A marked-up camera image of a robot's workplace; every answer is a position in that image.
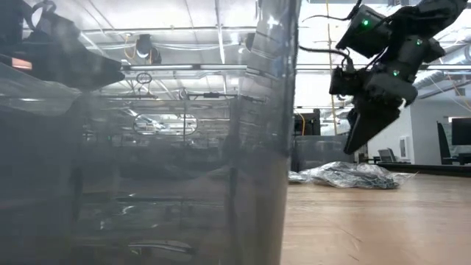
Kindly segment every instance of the exposed ductwork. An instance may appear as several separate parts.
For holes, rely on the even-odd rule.
[[[463,64],[470,64],[471,63],[471,45],[466,45],[463,48],[457,49],[454,52],[446,54],[440,60],[437,60],[433,63],[438,64],[451,64],[451,65],[463,65]],[[426,75],[417,78],[414,82],[414,86],[417,89],[424,88],[428,85],[433,85],[433,83],[437,83],[442,81],[445,78],[445,74],[443,71],[433,70],[427,72]]]

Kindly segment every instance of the wooden table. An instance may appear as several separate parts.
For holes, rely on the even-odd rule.
[[[398,190],[290,185],[283,265],[471,264],[471,178]]]

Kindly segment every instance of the yellow cable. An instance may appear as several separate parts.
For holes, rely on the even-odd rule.
[[[464,98],[463,95],[461,95],[461,93],[459,93],[458,88],[456,87],[454,81],[451,79],[451,77],[450,77],[449,74],[447,74],[447,77],[448,77],[448,79],[451,81],[451,85],[453,86],[453,88],[455,88],[455,91],[456,91],[456,93],[458,94],[459,98],[465,103],[465,105],[466,105],[469,109],[471,109],[471,106],[468,104],[468,101]]]
[[[126,55],[126,57],[128,59],[131,59],[133,60],[134,57],[135,57],[135,50],[136,50],[136,44],[137,44],[137,41],[134,43],[134,52],[132,53],[132,57],[130,57],[128,54],[127,54],[127,51],[126,51],[126,45],[127,45],[127,40],[129,39],[129,36],[126,36],[126,40],[124,41],[124,55]]]
[[[325,9],[327,10],[327,15],[329,15],[329,0],[325,0]],[[327,37],[329,49],[332,49],[332,39],[330,38],[330,23],[327,23]],[[329,66],[330,66],[330,76],[332,77],[333,67],[332,67],[332,54],[329,53]],[[332,104],[332,116],[333,116],[333,131],[337,135],[337,115],[336,108],[334,104],[333,95],[330,95],[330,103]]]
[[[304,131],[305,131],[305,128],[306,128],[306,120],[304,119],[304,116],[299,113],[296,109],[294,109],[294,111],[296,111],[297,115],[301,116],[301,119],[302,119],[302,132],[301,132],[301,136],[304,136]]]

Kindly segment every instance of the transparent plastic container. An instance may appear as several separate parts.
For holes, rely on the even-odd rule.
[[[300,1],[239,2],[57,1],[124,79],[0,64],[0,264],[280,262]]]

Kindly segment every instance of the crumpled plastic bag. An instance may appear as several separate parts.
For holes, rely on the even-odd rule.
[[[332,162],[291,174],[296,183],[314,183],[337,188],[399,188],[415,174],[390,172],[368,163]]]
[[[288,172],[288,179],[290,183],[306,183],[309,182],[309,177],[301,175],[298,172]]]

